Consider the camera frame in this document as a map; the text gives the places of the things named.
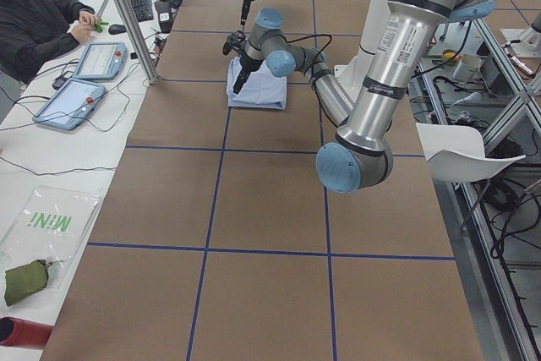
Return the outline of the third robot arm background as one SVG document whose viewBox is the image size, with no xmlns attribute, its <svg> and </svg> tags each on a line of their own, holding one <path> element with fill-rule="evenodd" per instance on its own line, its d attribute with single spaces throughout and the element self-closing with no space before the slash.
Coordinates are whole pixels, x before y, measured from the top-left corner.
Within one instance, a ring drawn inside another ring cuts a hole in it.
<svg viewBox="0 0 541 361">
<path fill-rule="evenodd" d="M 500 29 L 509 46 L 518 57 L 540 58 L 540 14 L 526 29 Z"/>
</svg>

